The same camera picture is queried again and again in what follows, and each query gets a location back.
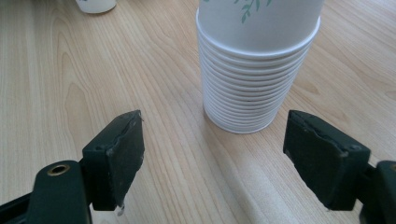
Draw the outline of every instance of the brass screw hole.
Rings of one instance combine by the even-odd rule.
[[[60,164],[57,166],[52,167],[50,170],[47,171],[47,174],[50,176],[62,175],[66,173],[70,169],[70,166],[67,164]]]

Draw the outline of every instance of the cup rim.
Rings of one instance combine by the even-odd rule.
[[[204,48],[209,54],[213,57],[221,60],[222,62],[234,64],[236,66],[245,67],[245,68],[264,68],[267,66],[280,66],[281,64],[289,63],[302,54],[306,53],[310,47],[311,43],[303,47],[301,50],[296,51],[294,54],[287,55],[285,57],[280,57],[277,59],[271,60],[247,60],[242,58],[236,58],[232,55],[227,55],[225,53],[216,51],[212,46],[206,44],[206,42],[198,35],[199,48]]]
[[[213,64],[212,62],[210,62],[209,60],[207,60],[204,56],[204,54],[202,54],[202,52],[199,52],[200,55],[200,62],[205,62],[205,64],[209,67],[211,67],[213,70],[217,71],[218,73],[223,74],[226,77],[233,77],[236,79],[241,79],[241,80],[251,80],[251,81],[257,81],[257,80],[269,80],[269,79],[275,79],[275,78],[279,78],[281,76],[285,76],[287,73],[290,73],[290,71],[294,71],[296,68],[299,68],[303,62],[304,62],[304,58],[301,58],[299,62],[294,62],[294,65],[292,65],[291,67],[284,69],[282,71],[278,71],[278,72],[274,72],[274,73],[255,73],[255,74],[250,74],[250,73],[237,73],[237,72],[233,72],[230,71],[228,69],[225,69],[223,67],[220,66],[216,66],[215,64]]]
[[[212,99],[217,100],[216,98],[219,98],[217,100],[218,103],[223,103],[224,105],[229,105],[231,107],[234,106],[234,107],[246,108],[246,109],[266,108],[268,106],[274,105],[279,99],[281,99],[282,97],[284,97],[284,95],[288,93],[291,87],[291,85],[286,86],[284,89],[274,92],[272,93],[271,96],[262,100],[247,101],[247,100],[235,99],[231,96],[230,93],[226,93],[224,91],[220,92],[219,90],[216,90],[214,87],[210,86],[208,82],[205,82],[203,84],[204,84],[203,85],[204,91],[206,91],[206,93],[210,93]]]
[[[219,101],[219,99],[213,98],[212,96],[207,95],[207,93],[204,95],[205,95],[205,97],[209,98],[211,101],[214,101],[216,104],[222,105],[225,109],[233,111],[235,113],[260,114],[260,113],[265,113],[265,112],[271,110],[272,108],[274,108],[274,104],[268,105],[265,107],[261,107],[261,108],[246,108],[246,107],[241,107],[238,105],[229,105],[228,102]]]
[[[261,92],[267,93],[273,89],[276,89],[279,86],[284,85],[284,83],[289,82],[294,79],[299,71],[300,67],[296,67],[293,70],[289,71],[284,76],[279,76],[274,79],[267,79],[261,82],[256,82],[261,85],[249,85],[249,81],[236,80],[236,78],[231,78],[224,76],[222,73],[214,70],[211,67],[208,67],[205,62],[202,62],[201,65],[201,75],[203,77],[207,77],[209,79],[215,80],[218,83],[221,83],[226,89],[230,89],[232,91],[241,91],[241,92]]]
[[[233,119],[233,118],[229,118],[226,117],[222,114],[220,114],[218,111],[216,111],[215,109],[212,110],[212,113],[216,113],[218,119],[221,119],[221,121],[228,123],[230,125],[234,125],[237,127],[255,127],[255,126],[259,126],[260,123],[265,122],[268,120],[268,118],[271,118],[274,114],[274,112],[276,112],[277,108],[275,108],[275,111],[271,111],[271,113],[266,114],[265,116],[263,116],[261,119],[257,119],[257,120],[252,120],[249,122],[245,122],[244,120],[239,120],[239,119]]]
[[[210,85],[210,88],[214,89],[214,91],[222,94],[224,96],[231,97],[237,101],[263,101],[266,99],[270,99],[279,93],[280,91],[285,90],[288,86],[292,85],[294,78],[289,80],[285,80],[285,82],[273,87],[267,91],[238,91],[228,87],[224,87],[221,83],[216,80],[203,80],[206,85]]]
[[[227,64],[223,63],[220,60],[217,60],[215,57],[211,56],[208,54],[208,52],[205,49],[202,49],[199,47],[199,50],[203,53],[202,56],[205,56],[208,60],[207,62],[209,64],[213,64],[214,67],[220,68],[222,70],[229,71],[231,73],[236,73],[236,74],[243,74],[243,75],[253,75],[253,76],[261,76],[261,75],[269,75],[269,74],[276,74],[276,73],[281,73],[283,71],[286,71],[293,66],[296,66],[297,64],[302,64],[304,62],[304,58],[306,54],[308,53],[308,50],[304,52],[302,55],[300,55],[297,59],[285,63],[282,66],[272,66],[268,68],[263,68],[263,69],[248,69],[248,68],[238,68],[238,67],[232,67],[228,66]]]
[[[274,117],[272,119],[269,119],[268,122],[262,123],[262,126],[260,126],[259,128],[253,128],[253,127],[246,127],[246,128],[239,128],[239,127],[234,127],[232,125],[229,124],[224,124],[221,123],[221,121],[216,120],[215,118],[213,118],[213,115],[211,115],[210,113],[208,113],[206,111],[206,109],[204,108],[204,111],[207,115],[207,117],[216,125],[218,126],[220,129],[229,132],[229,133],[237,133],[237,134],[247,134],[247,133],[256,133],[261,131],[262,129],[268,127],[268,125],[270,125],[272,123],[272,121],[274,120],[274,118],[276,117],[276,114],[274,115]]]
[[[247,113],[240,113],[240,114],[231,114],[229,111],[224,110],[222,107],[213,104],[211,101],[205,101],[205,105],[211,107],[213,110],[216,110],[219,112],[219,114],[222,117],[228,118],[228,119],[234,119],[234,120],[240,120],[243,122],[252,123],[252,122],[258,122],[259,120],[265,119],[270,113],[274,112],[274,110],[277,110],[276,107],[271,108],[263,113],[260,113],[259,115],[251,115]]]

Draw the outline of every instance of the white paper cup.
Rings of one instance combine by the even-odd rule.
[[[255,115],[261,115],[263,113],[268,112],[269,110],[272,109],[271,106],[267,106],[265,108],[245,108],[245,107],[238,107],[238,105],[228,105],[227,102],[221,100],[221,99],[217,99],[214,98],[213,95],[210,94],[209,90],[206,90],[207,88],[204,87],[204,104],[205,104],[205,99],[210,100],[211,102],[213,102],[213,104],[216,104],[218,107],[223,108],[223,110],[225,111],[230,111],[230,113],[235,113],[235,114],[244,114],[246,115],[250,115],[250,116],[255,116]]]
[[[219,85],[221,87],[224,87],[224,89],[241,92],[241,94],[243,95],[243,92],[250,92],[250,93],[261,92],[263,94],[267,94],[272,92],[272,90],[277,90],[279,87],[284,86],[285,84],[294,80],[294,77],[298,72],[298,67],[295,68],[293,71],[290,71],[290,73],[287,74],[286,76],[276,79],[257,81],[259,85],[255,85],[250,81],[237,80],[231,77],[226,77],[221,73],[218,73],[215,70],[211,69],[208,66],[201,67],[201,70],[203,76],[206,76],[208,79],[210,79],[211,82],[219,83]]]
[[[213,71],[216,71],[217,73],[220,73],[222,76],[224,77],[230,77],[230,78],[234,78],[237,80],[245,80],[245,81],[268,81],[268,80],[274,80],[274,79],[280,79],[280,78],[284,78],[284,77],[289,77],[290,74],[292,73],[292,71],[295,71],[296,69],[298,69],[301,64],[295,64],[293,67],[279,72],[279,73],[273,73],[273,74],[259,74],[259,75],[250,75],[250,74],[238,74],[238,73],[233,73],[231,71],[228,71],[226,69],[223,69],[219,66],[215,66],[213,63],[210,63],[210,61],[205,58],[205,55],[200,53],[200,61],[201,64],[204,67],[210,68]]]
[[[200,51],[202,52],[203,56],[206,58],[206,61],[209,64],[211,64],[212,67],[221,68],[231,73],[235,73],[239,75],[256,75],[256,76],[276,74],[288,70],[292,68],[294,65],[301,64],[304,61],[306,53],[308,52],[306,51],[304,54],[300,55],[300,57],[298,57],[297,59],[291,62],[283,63],[278,66],[267,66],[263,68],[246,68],[234,64],[224,63],[221,60],[210,55],[205,49],[200,48]]]
[[[259,119],[254,119],[254,120],[241,120],[240,118],[233,118],[230,117],[229,115],[223,115],[221,114],[216,108],[212,107],[211,104],[207,104],[205,108],[209,108],[213,110],[212,114],[216,114],[216,117],[220,119],[224,123],[228,123],[231,125],[239,126],[239,127],[249,127],[249,126],[256,126],[260,125],[261,123],[265,122],[268,120],[268,117],[270,117],[274,112],[272,111],[271,113],[261,115]]]
[[[210,118],[210,120],[212,120],[213,123],[215,123],[222,130],[225,130],[230,133],[255,133],[255,132],[258,132],[258,131],[266,128],[276,116],[276,113],[275,113],[272,115],[272,117],[268,118],[265,122],[258,123],[257,125],[254,125],[254,126],[241,127],[241,126],[235,126],[235,125],[232,125],[232,124],[229,124],[227,122],[220,120],[219,116],[216,115],[216,112],[211,111],[210,108],[205,107],[205,112],[206,112],[207,116]]]
[[[221,114],[218,113],[216,109],[213,110],[212,115],[214,115],[217,120],[220,120],[223,123],[226,123],[230,126],[234,126],[234,128],[240,130],[240,129],[253,129],[256,130],[257,128],[260,128],[263,124],[266,124],[269,121],[269,118],[273,116],[273,113],[267,114],[263,116],[261,119],[254,120],[251,122],[241,122],[239,119],[230,119],[228,117],[224,117]]]
[[[241,118],[241,120],[244,119],[258,119],[262,118],[263,114],[268,113],[269,111],[273,110],[276,108],[275,106],[270,106],[268,108],[264,109],[256,109],[256,110],[238,110],[234,108],[227,108],[226,106],[222,106],[221,104],[218,104],[216,100],[210,98],[210,96],[205,97],[204,105],[206,104],[211,104],[213,107],[216,108],[216,110],[229,114],[231,116],[235,116],[238,118]]]
[[[205,32],[201,29],[201,26],[198,21],[196,22],[196,27],[197,27],[198,37],[200,39],[199,41],[205,43],[205,45],[207,46],[212,47],[213,49],[215,49],[216,51],[218,51],[223,55],[226,55],[228,57],[234,57],[236,59],[249,60],[249,61],[251,60],[253,62],[269,61],[269,60],[278,60],[280,58],[289,57],[290,55],[295,54],[298,51],[306,48],[307,45],[310,45],[314,40],[318,32],[318,29],[320,27],[320,17],[318,18],[315,29],[303,42],[300,42],[288,49],[271,51],[271,52],[265,50],[258,52],[250,52],[250,51],[237,50],[233,48],[227,48],[226,46],[221,45],[219,41],[216,41],[210,36],[207,36],[207,34],[205,34]]]
[[[277,107],[274,107],[259,115],[246,115],[246,114],[235,115],[235,114],[230,114],[228,111],[221,110],[221,107],[218,107],[216,104],[213,104],[213,102],[210,101],[205,102],[205,107],[210,107],[213,111],[216,111],[218,115],[222,117],[224,120],[239,125],[256,125],[258,123],[263,122],[271,114],[273,114],[274,112],[276,112],[276,110],[278,110]]]
[[[226,96],[230,99],[234,99],[236,101],[259,102],[276,97],[280,92],[283,92],[292,85],[293,79],[288,80],[278,87],[268,91],[236,91],[222,86],[221,83],[218,83],[216,80],[206,80],[205,82],[210,83],[208,85],[215,92],[218,92],[220,95]]]
[[[309,39],[323,2],[201,0],[197,21],[205,34],[231,51],[288,51]]]
[[[244,59],[244,58],[237,58],[232,55],[222,53],[222,52],[218,51],[217,49],[214,49],[209,44],[206,44],[206,42],[200,36],[199,36],[199,44],[200,44],[201,49],[205,49],[205,51],[208,54],[212,55],[213,57],[217,58],[218,60],[221,60],[222,62],[227,63],[227,64],[237,65],[237,66],[241,66],[244,68],[263,68],[263,67],[276,66],[276,65],[282,65],[285,63],[289,63],[289,62],[297,59],[302,54],[306,53],[310,48],[310,44],[308,44],[305,47],[303,47],[301,50],[294,52],[291,55],[287,55],[287,56],[280,57],[277,59],[249,60],[249,59]]]
[[[211,97],[211,99],[216,101],[217,104],[225,105],[228,108],[236,108],[245,111],[273,108],[275,105],[282,103],[284,96],[286,96],[289,91],[289,88],[286,88],[285,90],[273,95],[271,98],[261,101],[242,101],[230,97],[230,95],[227,93],[214,89],[207,82],[204,82],[203,84],[205,85],[204,91],[206,91],[208,97]]]
[[[309,50],[310,45],[305,46],[300,51],[295,52],[294,54],[281,57],[278,59],[272,60],[247,60],[242,58],[235,58],[233,56],[228,56],[224,53],[216,51],[212,47],[208,46],[201,38],[199,39],[199,50],[201,50],[206,57],[211,58],[211,61],[218,62],[222,64],[224,67],[230,67],[231,69],[242,69],[242,70],[263,70],[269,69],[271,67],[280,68],[287,67],[298,61],[303,55]]]
[[[116,0],[76,0],[79,9],[85,13],[102,13],[116,6]]]
[[[230,94],[226,91],[216,88],[213,83],[205,81],[206,89],[210,91],[211,95],[215,98],[221,99],[224,102],[228,102],[231,105],[241,105],[241,106],[261,106],[265,107],[271,105],[277,99],[281,98],[289,90],[290,85],[284,87],[282,90],[276,91],[274,93],[264,95],[260,97],[244,97]]]

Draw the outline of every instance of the light wood grain surface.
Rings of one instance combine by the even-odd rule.
[[[396,1],[326,0],[317,38],[273,123],[227,133],[205,115],[197,0],[0,0],[0,203],[141,109],[145,160],[125,213],[94,223],[359,223],[328,211],[282,153],[290,109],[315,114],[396,160]]]

